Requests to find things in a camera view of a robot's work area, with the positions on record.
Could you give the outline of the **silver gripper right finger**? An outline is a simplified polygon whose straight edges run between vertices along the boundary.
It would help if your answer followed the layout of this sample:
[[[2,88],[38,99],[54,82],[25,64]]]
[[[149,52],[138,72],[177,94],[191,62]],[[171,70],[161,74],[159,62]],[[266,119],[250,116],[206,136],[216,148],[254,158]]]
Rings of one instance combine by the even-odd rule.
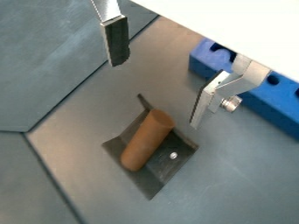
[[[272,69],[240,54],[233,62],[233,72],[220,70],[202,87],[191,112],[190,124],[197,129],[208,111],[220,108],[234,112],[242,103],[240,94],[261,86]]]

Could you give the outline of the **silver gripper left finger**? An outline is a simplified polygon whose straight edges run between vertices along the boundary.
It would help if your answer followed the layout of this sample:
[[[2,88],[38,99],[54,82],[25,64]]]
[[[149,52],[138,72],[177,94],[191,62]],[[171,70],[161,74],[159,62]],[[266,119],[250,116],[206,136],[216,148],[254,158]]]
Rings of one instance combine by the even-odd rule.
[[[122,65],[130,57],[127,17],[122,14],[118,0],[90,0],[98,13],[110,65]]]

